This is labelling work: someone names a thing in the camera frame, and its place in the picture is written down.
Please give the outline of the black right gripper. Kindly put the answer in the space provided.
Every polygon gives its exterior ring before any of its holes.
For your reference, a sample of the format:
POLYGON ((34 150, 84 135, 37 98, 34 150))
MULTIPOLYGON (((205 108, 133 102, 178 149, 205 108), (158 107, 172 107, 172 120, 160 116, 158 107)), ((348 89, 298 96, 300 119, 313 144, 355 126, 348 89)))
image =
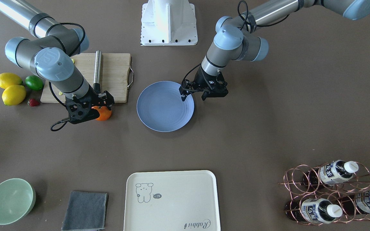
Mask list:
POLYGON ((71 98, 66 98, 66 109, 69 114, 69 122, 72 124, 79 124, 97 119, 100 114, 92 107, 99 106, 110 109, 114 103, 114 98, 108 91, 97 94, 95 88, 89 86, 88 92, 83 97, 77 98, 71 96, 71 98))

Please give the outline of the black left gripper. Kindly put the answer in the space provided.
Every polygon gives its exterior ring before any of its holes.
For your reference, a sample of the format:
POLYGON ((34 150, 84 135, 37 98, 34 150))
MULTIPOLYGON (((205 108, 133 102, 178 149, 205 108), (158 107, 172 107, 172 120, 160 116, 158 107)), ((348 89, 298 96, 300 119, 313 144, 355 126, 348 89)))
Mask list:
POLYGON ((200 67, 193 81, 183 79, 179 92, 182 101, 185 101, 188 95, 196 92, 202 92, 202 101, 205 101, 207 98, 225 97, 228 94, 228 89, 221 71, 215 75, 209 75, 200 67))

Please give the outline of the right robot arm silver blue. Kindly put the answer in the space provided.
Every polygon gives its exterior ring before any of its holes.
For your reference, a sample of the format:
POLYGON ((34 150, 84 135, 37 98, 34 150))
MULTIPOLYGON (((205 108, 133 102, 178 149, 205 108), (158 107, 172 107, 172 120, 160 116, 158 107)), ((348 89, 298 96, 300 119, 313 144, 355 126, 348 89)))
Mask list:
POLYGON ((100 116, 95 106, 111 109, 115 103, 100 84, 90 85, 71 57, 89 47, 84 28, 66 28, 25 0, 0 0, 0 12, 27 29, 36 39, 12 38, 6 57, 17 66, 47 80, 63 92, 68 117, 58 123, 79 124, 100 116))

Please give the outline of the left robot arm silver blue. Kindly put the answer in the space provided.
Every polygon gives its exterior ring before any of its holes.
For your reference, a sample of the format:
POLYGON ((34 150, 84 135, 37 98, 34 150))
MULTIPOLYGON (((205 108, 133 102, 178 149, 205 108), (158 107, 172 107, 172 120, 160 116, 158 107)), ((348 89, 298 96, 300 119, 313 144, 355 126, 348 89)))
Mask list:
POLYGON ((261 61, 269 51, 264 38, 254 32, 285 20, 302 8, 323 6, 350 20, 370 14, 370 0, 270 0, 253 9, 238 11, 237 17, 224 16, 216 23, 216 35, 204 59, 197 65, 194 80, 184 78, 179 87, 182 101, 188 95, 202 93, 206 98, 223 98, 228 94, 222 70, 231 60, 261 61))

